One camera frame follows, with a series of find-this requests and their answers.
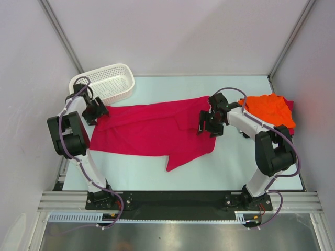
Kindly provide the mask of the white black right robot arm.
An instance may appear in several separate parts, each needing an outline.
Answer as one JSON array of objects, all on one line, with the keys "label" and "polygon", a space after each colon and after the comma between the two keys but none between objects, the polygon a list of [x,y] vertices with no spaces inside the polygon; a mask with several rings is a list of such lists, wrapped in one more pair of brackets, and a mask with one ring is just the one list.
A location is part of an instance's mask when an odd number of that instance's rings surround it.
[{"label": "white black right robot arm", "polygon": [[283,171],[297,162],[296,149],[288,127],[274,126],[251,115],[244,104],[229,103],[222,93],[208,98],[210,110],[199,114],[198,133],[208,132],[216,138],[224,133],[224,126],[234,126],[255,142],[257,169],[241,189],[235,207],[255,209]]}]

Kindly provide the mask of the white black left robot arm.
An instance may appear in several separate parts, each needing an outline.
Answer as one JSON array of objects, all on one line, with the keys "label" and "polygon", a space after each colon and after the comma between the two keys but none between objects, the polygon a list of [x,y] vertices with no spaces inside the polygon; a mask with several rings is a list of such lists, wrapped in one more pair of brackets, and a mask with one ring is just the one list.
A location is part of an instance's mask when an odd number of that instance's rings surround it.
[{"label": "white black left robot arm", "polygon": [[93,97],[89,84],[74,84],[73,90],[63,110],[47,120],[52,143],[56,153],[70,160],[81,172],[87,184],[88,204],[110,209],[116,197],[92,159],[90,139],[83,124],[85,121],[89,126],[96,126],[97,119],[109,112],[99,97]]}]

